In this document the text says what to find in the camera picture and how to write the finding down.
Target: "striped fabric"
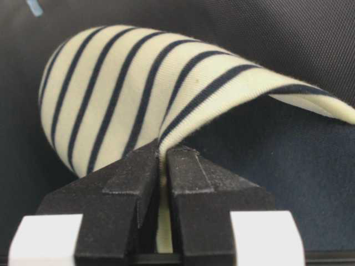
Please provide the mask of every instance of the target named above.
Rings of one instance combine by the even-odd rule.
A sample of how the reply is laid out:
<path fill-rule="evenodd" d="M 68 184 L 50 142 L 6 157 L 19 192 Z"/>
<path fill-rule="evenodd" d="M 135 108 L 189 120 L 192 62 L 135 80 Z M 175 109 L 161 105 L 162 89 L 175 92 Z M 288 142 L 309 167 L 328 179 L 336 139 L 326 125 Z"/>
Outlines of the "striped fabric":
<path fill-rule="evenodd" d="M 49 142 L 79 177 L 159 139 L 157 243 L 169 252 L 166 151 L 265 94 L 355 124 L 352 107 L 316 86 L 199 40 L 126 25 L 88 29 L 60 45 L 45 67 L 39 108 Z"/>

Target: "cloth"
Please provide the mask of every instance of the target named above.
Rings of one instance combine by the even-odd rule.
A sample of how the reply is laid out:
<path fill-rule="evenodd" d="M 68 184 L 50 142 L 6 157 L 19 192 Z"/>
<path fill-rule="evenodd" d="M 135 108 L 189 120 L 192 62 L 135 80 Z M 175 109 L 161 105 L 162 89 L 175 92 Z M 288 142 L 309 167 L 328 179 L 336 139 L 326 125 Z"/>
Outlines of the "cloth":
<path fill-rule="evenodd" d="M 355 124 L 332 94 L 179 34 L 118 25 L 85 30 L 60 45 L 40 86 L 44 132 L 79 177 L 159 138 L 158 250 L 171 251 L 164 163 L 185 137 L 259 96 Z"/>
<path fill-rule="evenodd" d="M 350 105 L 355 105 L 353 0 L 145 0 L 139 3 L 139 8 L 137 2 L 131 0 L 105 0 L 105 4 L 87 0 L 39 0 L 38 3 L 43 13 L 36 17 L 26 1 L 0 1 L 0 145 L 3 150 L 0 162 L 4 176 L 0 179 L 1 255 L 7 254 L 22 217 L 33 214 L 47 193 L 75 179 L 75 175 L 58 160 L 46 142 L 40 129 L 36 102 L 40 77 L 50 54 L 59 43 L 81 30 L 98 25 L 132 24 L 193 36 L 278 73 L 318 85 Z M 274 116 L 273 125 L 276 124 L 276 118 L 278 116 Z M 288 117 L 290 124 L 293 121 L 298 124 L 299 119 L 303 121 L 308 118 L 306 115 L 303 118 Z M 343 139 L 343 142 L 338 140 L 338 146 L 324 145 L 324 153 L 333 162 L 327 166 L 338 165 L 337 170 L 341 170 L 342 164 L 339 162 L 343 162 L 344 168 L 348 168 L 348 175 L 333 169 L 333 177 L 350 180 L 353 173 L 349 158 L 353 142 L 349 141 L 354 134 L 345 125 L 334 130 L 329 126 L 330 122 L 326 124 L 329 137 Z M 324 132 L 319 130 L 313 134 L 319 136 Z M 279 165 L 284 165 L 282 156 L 280 160 Z M 317 173 L 316 164 L 312 166 L 314 169 L 308 168 L 305 172 Z M 273 174 L 291 179 L 291 173 L 287 172 L 288 176 L 283 171 Z M 354 187 L 351 182 L 347 184 L 350 188 Z M 326 193 L 335 190 L 334 187 L 323 188 Z M 306 196 L 303 195 L 305 201 L 313 201 L 313 198 Z M 323 216 L 313 217 L 316 213 L 314 208 L 307 210 L 307 213 L 305 211 L 308 218 L 303 217 L 303 221 L 317 222 L 302 225 L 305 230 L 311 228 L 307 234 L 312 229 L 324 228 L 321 232 L 312 231 L 315 235 L 312 240 L 314 245 L 310 247 L 312 250 L 354 249 L 351 246 L 353 241 L 348 245 L 344 242 L 339 245 L 323 237 L 332 232 L 341 232 L 348 239 L 354 235 L 341 228 L 343 220 L 339 218 L 339 210 L 350 206 L 350 202 L 338 205 L 336 212 L 331 212 L 333 218 L 324 221 Z M 337 230 L 334 230 L 334 226 L 327 227 L 331 222 Z M 328 239 L 338 239 L 338 236 L 334 233 Z"/>

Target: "white block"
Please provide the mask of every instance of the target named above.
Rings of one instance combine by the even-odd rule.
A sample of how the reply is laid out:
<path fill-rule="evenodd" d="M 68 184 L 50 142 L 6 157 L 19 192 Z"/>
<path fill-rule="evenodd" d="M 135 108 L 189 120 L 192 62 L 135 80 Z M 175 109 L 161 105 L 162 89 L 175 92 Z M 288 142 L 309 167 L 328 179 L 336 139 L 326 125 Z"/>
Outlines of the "white block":
<path fill-rule="evenodd" d="M 304 266 L 301 236 L 289 211 L 231 212 L 237 266 Z"/>
<path fill-rule="evenodd" d="M 82 214 L 25 216 L 12 240 L 9 266 L 75 266 Z"/>

